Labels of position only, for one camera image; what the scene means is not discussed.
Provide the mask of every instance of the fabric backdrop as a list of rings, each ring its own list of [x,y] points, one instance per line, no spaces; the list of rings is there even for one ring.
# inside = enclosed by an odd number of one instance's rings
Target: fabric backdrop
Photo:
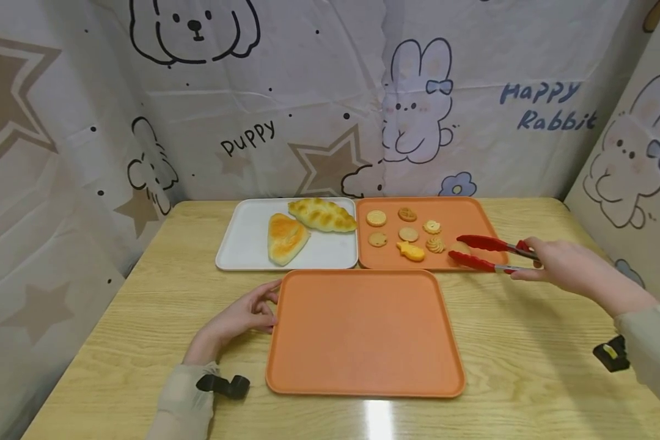
[[[660,24],[565,203],[660,300]]]
[[[177,201],[559,195],[659,15],[0,0],[0,438],[20,437]]]

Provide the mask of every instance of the human hand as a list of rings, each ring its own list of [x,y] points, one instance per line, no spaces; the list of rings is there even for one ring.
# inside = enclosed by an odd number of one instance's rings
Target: human hand
[[[247,330],[256,329],[270,334],[276,324],[276,317],[266,302],[279,302],[275,290],[281,283],[282,280],[276,279],[257,286],[215,315],[191,341],[183,364],[206,365],[213,362],[218,358],[220,350]]]
[[[580,244],[534,236],[525,242],[542,263],[534,263],[535,267],[542,269],[518,270],[511,274],[512,279],[552,283],[594,300],[613,317],[658,304],[642,287]]]

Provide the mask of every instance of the sleeve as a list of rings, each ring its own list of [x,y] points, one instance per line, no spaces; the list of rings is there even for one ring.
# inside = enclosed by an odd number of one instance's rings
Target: sleeve
[[[146,440],[206,440],[213,418],[213,393],[196,383],[204,375],[219,375],[218,365],[177,365],[159,395],[157,412]]]
[[[615,324],[637,380],[660,399],[660,306],[617,316]]]

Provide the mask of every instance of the tongs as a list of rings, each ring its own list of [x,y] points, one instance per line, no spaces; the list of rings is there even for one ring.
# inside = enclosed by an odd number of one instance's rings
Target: tongs
[[[509,244],[505,241],[498,240],[491,236],[482,236],[482,235],[460,235],[456,238],[457,241],[463,242],[465,245],[468,245],[470,248],[474,249],[483,249],[485,251],[495,251],[495,252],[509,252],[511,254],[520,255],[527,259],[540,262],[538,255],[535,255],[533,249],[531,249],[525,241],[521,240],[517,244]],[[501,265],[489,263],[486,260],[475,257],[473,255],[463,254],[458,251],[450,251],[447,253],[455,263],[466,266],[468,268],[481,270],[482,272],[494,272],[494,273],[507,273],[511,274],[517,270],[523,270],[526,268],[519,268],[517,266],[510,265]]]

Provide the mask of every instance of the orange tray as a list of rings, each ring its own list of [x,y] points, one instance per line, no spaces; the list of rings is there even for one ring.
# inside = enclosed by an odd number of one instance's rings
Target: orange tray
[[[497,238],[496,231],[486,217],[482,205],[471,197],[396,197],[362,199],[355,201],[357,206],[357,240],[359,264],[370,269],[426,269],[426,270],[473,270],[461,266],[447,256],[447,251],[460,235],[484,235]],[[418,215],[414,222],[405,222],[398,217],[398,210],[408,207]],[[381,210],[386,214],[386,224],[372,227],[367,223],[367,213]],[[447,249],[442,254],[433,254],[425,247],[432,237],[423,230],[423,223],[432,219],[439,222],[442,232],[437,236],[445,242]],[[413,242],[425,251],[425,259],[419,263],[410,261],[399,254],[396,243],[402,241],[398,231],[402,227],[412,227],[418,231],[418,241]],[[384,232],[387,243],[381,248],[372,246],[369,237],[373,232]],[[473,249],[472,255],[493,264],[508,264],[505,252],[490,252]]]
[[[426,270],[293,270],[266,384],[280,394],[456,397],[464,370]]]

